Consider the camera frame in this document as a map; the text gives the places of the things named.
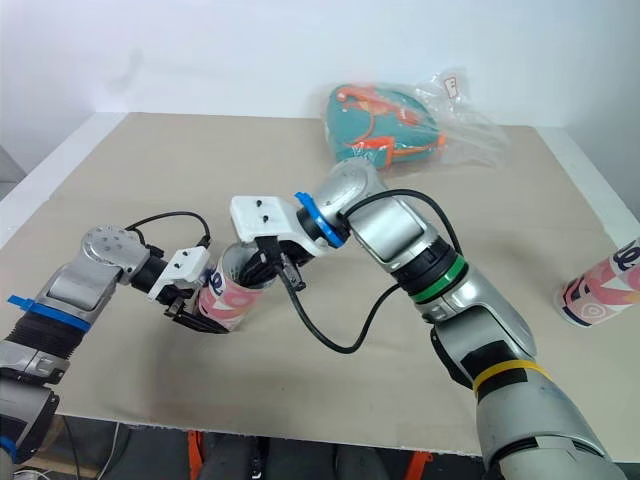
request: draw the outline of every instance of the table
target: table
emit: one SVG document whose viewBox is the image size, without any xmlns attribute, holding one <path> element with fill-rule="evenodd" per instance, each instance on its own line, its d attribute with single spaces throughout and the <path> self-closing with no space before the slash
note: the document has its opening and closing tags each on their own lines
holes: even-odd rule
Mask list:
<svg viewBox="0 0 640 480">
<path fill-rule="evenodd" d="M 610 253 L 614 242 L 637 235 L 638 224 L 561 131 L 512 127 L 507 133 L 514 159 L 503 170 L 432 166 L 387 182 L 423 190 L 441 203 L 467 258 L 528 319 L 539 362 L 615 460 L 639 461 L 640 323 L 634 312 L 587 330 L 560 319 L 550 302 L 562 282 Z M 555 142 L 558 161 L 539 133 L 548 145 Z M 317 120 L 100 114 L 0 203 L 6 242 L 0 293 L 35 295 L 92 226 L 128 224 L 166 210 L 202 213 L 212 225 L 215 258 L 235 241 L 228 215 L 233 195 L 293 202 L 294 192 L 312 192 L 321 183 L 329 158 Z M 600 193 L 588 198 L 591 207 L 558 162 L 578 188 L 596 186 Z M 197 240 L 198 228 L 175 219 L 149 225 L 145 234 L 171 255 Z M 303 274 L 308 312 L 345 344 L 392 282 L 355 244 L 312 262 Z M 18 315 L 0 305 L 0 333 Z M 120 287 L 71 360 L 56 387 L 59 410 L 67 415 L 479 452 L 473 395 L 449 379 L 429 344 L 428 326 L 402 292 L 381 308 L 362 350 L 345 357 L 304 329 L 280 285 L 227 336 L 172 323 L 159 305 Z"/>
</svg>

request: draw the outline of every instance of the teal toy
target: teal toy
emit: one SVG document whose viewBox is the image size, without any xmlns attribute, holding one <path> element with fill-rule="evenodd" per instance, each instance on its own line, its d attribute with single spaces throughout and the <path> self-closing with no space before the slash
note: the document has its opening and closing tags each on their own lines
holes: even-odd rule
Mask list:
<svg viewBox="0 0 640 480">
<path fill-rule="evenodd" d="M 329 97 L 326 123 L 338 162 L 365 157 L 378 169 L 428 158 L 446 141 L 422 103 L 391 88 L 336 88 Z"/>
</svg>

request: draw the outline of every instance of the pink and white cup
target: pink and white cup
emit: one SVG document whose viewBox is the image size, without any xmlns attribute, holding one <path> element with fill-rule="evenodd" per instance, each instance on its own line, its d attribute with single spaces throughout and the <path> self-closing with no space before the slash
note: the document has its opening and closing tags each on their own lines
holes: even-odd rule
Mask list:
<svg viewBox="0 0 640 480">
<path fill-rule="evenodd" d="M 563 318 L 581 327 L 640 304 L 640 238 L 564 285 L 555 303 Z"/>
<path fill-rule="evenodd" d="M 257 251 L 257 248 L 247 245 L 231 245 L 222 253 L 218 264 L 208 272 L 207 284 L 200 290 L 200 313 L 229 331 L 240 324 L 262 297 L 264 290 L 273 283 L 272 280 L 258 288 L 246 288 L 235 282 L 240 269 Z"/>
</svg>

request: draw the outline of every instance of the plastic bag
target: plastic bag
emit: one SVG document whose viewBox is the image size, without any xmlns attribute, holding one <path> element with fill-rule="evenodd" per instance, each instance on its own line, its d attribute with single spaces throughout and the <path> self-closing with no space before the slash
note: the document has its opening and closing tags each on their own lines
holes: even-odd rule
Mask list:
<svg viewBox="0 0 640 480">
<path fill-rule="evenodd" d="M 325 127 L 336 161 L 365 157 L 376 168 L 428 163 L 502 167 L 509 140 L 474 111 L 459 72 L 416 86 L 345 84 L 327 103 Z"/>
</svg>

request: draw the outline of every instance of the blue tape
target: blue tape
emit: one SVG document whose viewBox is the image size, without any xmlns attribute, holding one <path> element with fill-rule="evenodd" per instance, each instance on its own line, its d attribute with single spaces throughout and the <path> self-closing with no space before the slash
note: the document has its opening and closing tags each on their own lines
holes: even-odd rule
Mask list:
<svg viewBox="0 0 640 480">
<path fill-rule="evenodd" d="M 333 228 L 331 228 L 331 225 L 329 225 L 329 222 L 327 222 L 322 216 L 322 213 L 320 213 L 320 210 L 316 206 L 316 202 L 314 202 L 313 198 L 311 198 L 311 195 L 304 192 L 298 192 L 295 194 L 295 197 L 302 204 L 302 206 L 307 209 L 307 212 L 309 212 L 309 215 L 311 215 L 311 218 L 313 219 L 315 224 L 318 225 L 318 228 L 320 228 L 322 233 L 325 234 L 332 246 L 340 248 L 342 245 L 344 245 L 344 241 L 338 236 L 336 232 L 334 232 Z"/>
<path fill-rule="evenodd" d="M 13 305 L 17 305 L 25 312 L 33 312 L 44 317 L 49 317 L 53 320 L 57 320 L 58 322 L 71 325 L 72 327 L 75 327 L 78 330 L 82 330 L 85 333 L 88 332 L 91 328 L 90 323 L 87 323 L 84 320 L 80 320 L 78 317 L 74 317 L 73 315 L 62 312 L 60 310 L 56 310 L 55 308 L 36 303 L 35 300 L 32 300 L 30 298 L 21 298 L 16 295 L 11 295 L 9 297 L 9 300 L 7 301 L 9 303 L 12 303 Z"/>
<path fill-rule="evenodd" d="M 0 447 L 2 447 L 4 451 L 9 454 L 11 460 L 13 460 L 13 463 L 15 463 L 16 455 L 18 453 L 15 442 L 9 437 L 0 437 Z"/>
</svg>

